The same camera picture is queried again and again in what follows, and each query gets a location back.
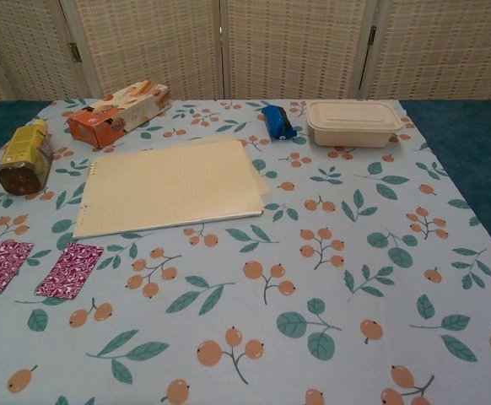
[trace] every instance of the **container lid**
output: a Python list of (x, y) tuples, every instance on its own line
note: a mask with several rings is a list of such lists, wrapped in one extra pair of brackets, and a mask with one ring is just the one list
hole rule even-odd
[(323, 131), (394, 132), (403, 127), (391, 105), (370, 100), (310, 101), (307, 121)]

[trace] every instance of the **floral tablecloth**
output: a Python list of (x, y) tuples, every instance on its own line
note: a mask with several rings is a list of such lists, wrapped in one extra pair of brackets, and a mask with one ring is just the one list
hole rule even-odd
[[(0, 404), (491, 403), (491, 238), (397, 102), (379, 149), (315, 146), (293, 100), (274, 104), (299, 136), (272, 142), (267, 101), (228, 100), (175, 101), (101, 150), (65, 124), (89, 102), (39, 114), (44, 191), (0, 187), (0, 241), (35, 244), (0, 294)], [(105, 252), (77, 298), (34, 295), (90, 160), (227, 132), (271, 187), (261, 217), (82, 240)]]

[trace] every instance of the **orange box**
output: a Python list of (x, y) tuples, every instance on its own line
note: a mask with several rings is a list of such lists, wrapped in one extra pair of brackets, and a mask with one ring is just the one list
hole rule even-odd
[(170, 104), (167, 86), (144, 80), (74, 112), (67, 124), (73, 139), (103, 148), (169, 109)]

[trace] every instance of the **blue pouch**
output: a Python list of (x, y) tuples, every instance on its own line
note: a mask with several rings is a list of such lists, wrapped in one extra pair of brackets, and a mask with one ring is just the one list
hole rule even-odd
[(267, 105), (261, 112), (271, 139), (291, 139), (297, 135), (282, 107)]

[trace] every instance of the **notepad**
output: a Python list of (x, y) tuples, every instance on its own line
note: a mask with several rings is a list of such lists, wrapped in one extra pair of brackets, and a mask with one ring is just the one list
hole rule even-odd
[(250, 164), (234, 140), (95, 159), (73, 237), (260, 215)]

